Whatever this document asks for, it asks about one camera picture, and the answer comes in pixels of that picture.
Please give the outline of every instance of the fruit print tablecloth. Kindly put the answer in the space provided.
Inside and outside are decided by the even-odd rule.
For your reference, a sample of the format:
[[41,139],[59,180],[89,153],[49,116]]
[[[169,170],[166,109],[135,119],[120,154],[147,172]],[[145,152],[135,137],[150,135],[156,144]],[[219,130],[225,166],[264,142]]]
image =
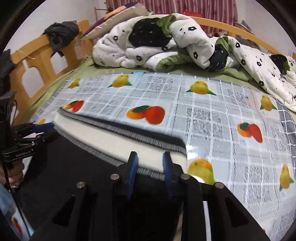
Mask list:
[[272,241],[295,218],[295,124],[271,96],[196,76],[111,74],[68,81],[34,121],[60,107],[179,136],[188,172],[226,184]]

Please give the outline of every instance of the white strip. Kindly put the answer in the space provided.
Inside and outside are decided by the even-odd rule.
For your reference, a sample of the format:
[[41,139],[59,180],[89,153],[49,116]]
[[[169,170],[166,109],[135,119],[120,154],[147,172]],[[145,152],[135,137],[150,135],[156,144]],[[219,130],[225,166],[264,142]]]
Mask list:
[[[127,161],[131,151],[136,151],[140,167],[163,173],[164,149],[65,117],[60,113],[56,114],[54,124],[74,139],[122,161]],[[183,172],[187,173],[187,157],[174,151],[171,151],[170,155],[173,163],[179,164]]]

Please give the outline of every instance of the red chair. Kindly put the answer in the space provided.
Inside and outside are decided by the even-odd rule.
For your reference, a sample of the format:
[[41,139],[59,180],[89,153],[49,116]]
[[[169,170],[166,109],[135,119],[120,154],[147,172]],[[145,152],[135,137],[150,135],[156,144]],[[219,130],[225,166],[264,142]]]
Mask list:
[[[182,14],[186,16],[204,18],[203,13],[199,13],[199,12],[191,12],[191,11],[183,10]],[[202,30],[205,30],[205,26],[201,25],[200,27],[202,28]]]

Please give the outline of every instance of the green bed sheet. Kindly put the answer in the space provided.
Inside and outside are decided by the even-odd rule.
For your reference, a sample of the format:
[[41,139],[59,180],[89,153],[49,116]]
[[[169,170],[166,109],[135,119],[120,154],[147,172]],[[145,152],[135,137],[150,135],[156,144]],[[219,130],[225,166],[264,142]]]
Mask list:
[[[103,74],[118,74],[118,73],[129,73],[129,72],[153,72],[150,69],[144,69],[137,67],[135,69],[126,68],[114,68],[114,67],[95,67],[94,62],[90,56],[86,56],[80,66],[65,75],[61,76],[57,80],[51,83],[51,85],[44,91],[30,106],[23,121],[27,122],[34,113],[36,113],[61,87],[64,86],[66,80],[72,80],[76,78],[98,76]],[[196,75],[201,77],[208,77],[234,84],[242,85],[250,89],[259,90],[265,92],[260,85],[252,79],[252,77],[241,67],[240,69],[224,69],[217,72],[207,72],[195,64],[179,64],[174,66],[169,71],[172,74],[187,74]],[[290,112],[293,120],[296,120],[296,114]]]

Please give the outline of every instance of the pink curtain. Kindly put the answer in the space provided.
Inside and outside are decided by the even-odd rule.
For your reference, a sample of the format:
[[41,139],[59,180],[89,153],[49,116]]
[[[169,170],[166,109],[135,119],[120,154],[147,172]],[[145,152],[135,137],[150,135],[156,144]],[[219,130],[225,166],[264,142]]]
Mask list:
[[[110,6],[116,9],[133,0],[109,0]],[[138,0],[155,14],[182,13],[183,10],[203,13],[205,18],[234,25],[237,21],[235,0]],[[206,33],[219,32],[216,28],[206,27]]]

